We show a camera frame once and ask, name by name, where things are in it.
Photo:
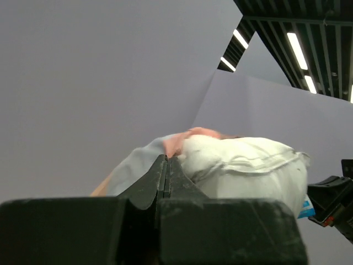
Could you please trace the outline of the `ceiling light strips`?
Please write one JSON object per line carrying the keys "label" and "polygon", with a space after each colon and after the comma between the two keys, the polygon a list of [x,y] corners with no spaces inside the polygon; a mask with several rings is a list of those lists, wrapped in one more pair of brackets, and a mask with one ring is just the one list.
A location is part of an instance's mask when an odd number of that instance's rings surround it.
{"label": "ceiling light strips", "polygon": [[[221,57],[218,68],[223,71],[235,72],[236,65],[242,57],[243,51],[248,48],[249,42],[253,35],[253,33],[250,34],[244,29],[235,29],[233,31],[231,42],[229,43],[224,55]],[[285,33],[285,40],[289,44],[292,56],[294,58],[294,62],[291,62],[287,52],[285,51],[284,45],[280,44],[282,54],[288,60],[289,68],[291,68],[293,74],[295,74],[295,68],[297,67],[304,77],[304,79],[298,80],[297,82],[302,83],[302,85],[305,86],[305,88],[308,89],[311,93],[324,93],[325,89],[320,88],[319,83],[315,83],[314,81],[313,75],[311,74],[311,70],[308,67],[308,63],[306,62],[304,56],[304,51],[296,33]]]}

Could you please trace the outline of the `white pillow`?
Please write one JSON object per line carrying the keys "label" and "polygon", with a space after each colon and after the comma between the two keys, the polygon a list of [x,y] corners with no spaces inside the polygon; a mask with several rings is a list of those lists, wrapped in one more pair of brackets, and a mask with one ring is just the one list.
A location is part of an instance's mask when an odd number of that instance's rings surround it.
{"label": "white pillow", "polygon": [[177,157],[185,175],[209,198],[276,199],[296,218],[303,209],[310,158],[281,142],[193,135]]}

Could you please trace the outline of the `multicolour patchwork pillowcase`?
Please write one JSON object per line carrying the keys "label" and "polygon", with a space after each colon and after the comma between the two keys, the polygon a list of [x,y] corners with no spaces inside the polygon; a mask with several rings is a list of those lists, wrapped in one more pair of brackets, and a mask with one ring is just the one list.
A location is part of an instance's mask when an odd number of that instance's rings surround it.
{"label": "multicolour patchwork pillowcase", "polygon": [[218,131],[195,127],[185,132],[158,137],[144,147],[134,149],[91,193],[92,197],[117,196],[139,180],[159,155],[171,158],[181,154],[183,141],[192,135],[206,135],[216,139],[239,138]]}

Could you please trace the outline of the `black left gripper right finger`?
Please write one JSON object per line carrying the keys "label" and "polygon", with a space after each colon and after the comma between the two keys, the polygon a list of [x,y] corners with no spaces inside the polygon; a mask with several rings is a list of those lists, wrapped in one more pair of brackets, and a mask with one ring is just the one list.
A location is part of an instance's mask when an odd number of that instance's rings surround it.
{"label": "black left gripper right finger", "polygon": [[167,162],[164,198],[207,198],[207,196],[184,174],[179,159],[172,157]]}

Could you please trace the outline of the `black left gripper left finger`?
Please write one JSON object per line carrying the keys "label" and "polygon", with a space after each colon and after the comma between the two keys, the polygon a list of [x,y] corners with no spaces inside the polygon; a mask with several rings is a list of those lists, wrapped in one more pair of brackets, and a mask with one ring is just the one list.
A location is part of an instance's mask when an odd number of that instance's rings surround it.
{"label": "black left gripper left finger", "polygon": [[163,198],[167,157],[159,155],[137,182],[117,196],[128,199],[137,209],[149,209],[158,198]]}

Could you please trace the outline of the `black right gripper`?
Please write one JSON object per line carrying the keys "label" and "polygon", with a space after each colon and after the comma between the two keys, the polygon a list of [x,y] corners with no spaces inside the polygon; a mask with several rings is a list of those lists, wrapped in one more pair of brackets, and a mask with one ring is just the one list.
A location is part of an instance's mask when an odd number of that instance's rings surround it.
{"label": "black right gripper", "polygon": [[352,242],[352,159],[341,160],[343,176],[308,186],[307,194],[315,214],[310,221],[322,227],[336,228]]}

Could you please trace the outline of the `blue white pillow label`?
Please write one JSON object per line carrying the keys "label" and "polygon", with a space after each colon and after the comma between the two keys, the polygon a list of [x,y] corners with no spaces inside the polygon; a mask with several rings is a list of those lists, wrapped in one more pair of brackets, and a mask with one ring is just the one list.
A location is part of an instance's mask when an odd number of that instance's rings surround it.
{"label": "blue white pillow label", "polygon": [[306,195],[301,211],[299,212],[298,219],[309,218],[311,216],[315,216],[315,209],[309,196]]}

